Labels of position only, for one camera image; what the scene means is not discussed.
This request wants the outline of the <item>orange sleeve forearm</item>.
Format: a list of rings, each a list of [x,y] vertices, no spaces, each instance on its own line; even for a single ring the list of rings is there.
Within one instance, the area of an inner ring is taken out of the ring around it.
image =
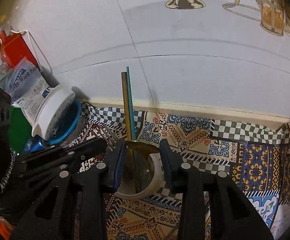
[[[11,233],[14,231],[14,226],[9,224],[5,218],[0,216],[0,235],[5,239],[9,240]]]

